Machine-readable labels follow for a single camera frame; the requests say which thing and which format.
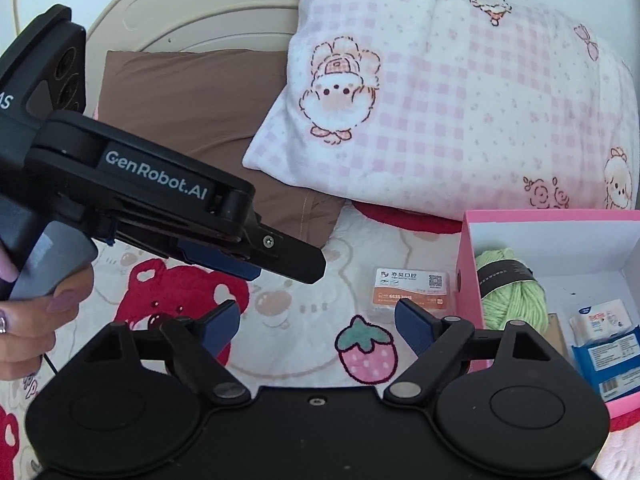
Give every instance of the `finger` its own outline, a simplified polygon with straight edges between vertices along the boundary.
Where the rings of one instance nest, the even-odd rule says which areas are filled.
[[[56,345],[56,333],[40,337],[18,337],[13,334],[0,336],[0,362],[20,363],[51,352]]]
[[[67,290],[74,291],[79,296],[80,301],[86,300],[94,290],[94,268],[88,265],[73,276],[62,280],[53,293],[54,298]]]
[[[0,242],[0,278],[6,282],[13,283],[18,279],[18,269],[10,260],[4,245]]]
[[[35,357],[19,363],[0,363],[0,381],[15,381],[36,373],[42,366],[42,359]]]
[[[66,290],[57,297],[43,296],[34,300],[0,303],[7,334],[18,337],[40,337],[55,332],[78,315],[80,297]]]
[[[53,296],[0,303],[6,332],[20,337],[55,332],[76,318],[79,303],[91,294],[93,286],[94,270],[87,266],[63,280]]]

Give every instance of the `screw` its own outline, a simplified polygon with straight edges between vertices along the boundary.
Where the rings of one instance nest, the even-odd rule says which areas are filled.
[[[389,391],[399,399],[413,399],[420,395],[422,388],[416,383],[402,382],[392,384]]]
[[[245,391],[246,388],[237,383],[220,383],[213,388],[213,393],[221,399],[237,399],[243,396]]]

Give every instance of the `pink box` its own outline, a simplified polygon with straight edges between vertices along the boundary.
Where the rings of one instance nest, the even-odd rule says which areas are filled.
[[[485,328],[475,257],[513,249],[545,289],[568,349],[575,344],[569,317],[584,306],[620,298],[640,324],[640,211],[467,211],[453,284],[456,311]],[[472,370],[490,366],[474,361]],[[607,403],[611,418],[640,408],[640,392]]]

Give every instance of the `cable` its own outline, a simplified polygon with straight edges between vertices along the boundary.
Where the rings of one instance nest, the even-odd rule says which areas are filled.
[[[51,359],[49,359],[49,356],[46,355],[46,354],[43,354],[42,357],[47,362],[47,365],[49,365],[49,368],[51,368],[51,371],[53,372],[53,374],[57,375],[58,374],[58,370],[56,370],[56,367],[51,362]]]

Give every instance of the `strawberry print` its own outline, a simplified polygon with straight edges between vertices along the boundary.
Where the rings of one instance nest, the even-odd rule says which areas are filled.
[[[398,368],[398,351],[391,333],[354,316],[335,339],[345,371],[362,384],[388,381]]]

